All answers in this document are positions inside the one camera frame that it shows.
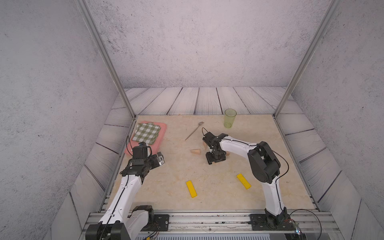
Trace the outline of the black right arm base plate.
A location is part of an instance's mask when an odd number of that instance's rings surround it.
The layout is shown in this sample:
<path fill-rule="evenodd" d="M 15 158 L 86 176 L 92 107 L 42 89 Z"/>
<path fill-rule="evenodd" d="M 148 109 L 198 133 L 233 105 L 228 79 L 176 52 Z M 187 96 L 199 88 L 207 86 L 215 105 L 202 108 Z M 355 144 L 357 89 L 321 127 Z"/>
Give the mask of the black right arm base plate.
<path fill-rule="evenodd" d="M 268 223 L 265 214 L 250 214 L 250 221 L 253 231 L 295 231 L 296 226 L 292 221 L 282 221 L 279 224 Z"/>

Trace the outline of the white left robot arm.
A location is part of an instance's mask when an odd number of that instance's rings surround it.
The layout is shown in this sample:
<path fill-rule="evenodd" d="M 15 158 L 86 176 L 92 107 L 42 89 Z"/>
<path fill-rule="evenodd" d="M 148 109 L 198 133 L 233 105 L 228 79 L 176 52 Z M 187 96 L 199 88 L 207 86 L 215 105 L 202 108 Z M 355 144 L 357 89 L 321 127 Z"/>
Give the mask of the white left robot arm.
<path fill-rule="evenodd" d="M 147 225 L 155 221 L 150 205 L 131 209 L 135 196 L 150 170 L 164 164 L 163 155 L 141 142 L 133 147 L 132 158 L 121 172 L 122 179 L 110 207 L 97 224 L 89 225 L 86 240 L 134 240 Z"/>

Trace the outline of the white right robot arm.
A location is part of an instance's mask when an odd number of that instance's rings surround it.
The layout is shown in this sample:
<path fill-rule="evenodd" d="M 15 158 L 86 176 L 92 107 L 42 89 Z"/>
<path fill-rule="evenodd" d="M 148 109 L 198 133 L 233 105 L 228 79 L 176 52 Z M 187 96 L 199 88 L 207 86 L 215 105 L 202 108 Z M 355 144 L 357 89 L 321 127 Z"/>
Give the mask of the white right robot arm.
<path fill-rule="evenodd" d="M 266 142 L 247 143 L 227 134 L 215 136 L 211 132 L 203 134 L 203 141 L 210 149 L 206 153 L 210 165 L 225 161 L 228 152 L 249 160 L 252 173 L 262 183 L 264 191 L 266 200 L 264 224 L 272 230 L 277 230 L 290 219 L 280 191 L 281 163 Z"/>

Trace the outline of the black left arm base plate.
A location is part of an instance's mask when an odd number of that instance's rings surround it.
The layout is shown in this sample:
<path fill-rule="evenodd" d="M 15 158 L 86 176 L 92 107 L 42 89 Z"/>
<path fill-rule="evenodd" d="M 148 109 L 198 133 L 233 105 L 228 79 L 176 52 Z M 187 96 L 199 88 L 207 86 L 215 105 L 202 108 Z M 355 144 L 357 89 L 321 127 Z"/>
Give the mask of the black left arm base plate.
<path fill-rule="evenodd" d="M 149 216 L 148 224 L 142 229 L 142 232 L 167 232 L 169 229 L 170 215 Z"/>

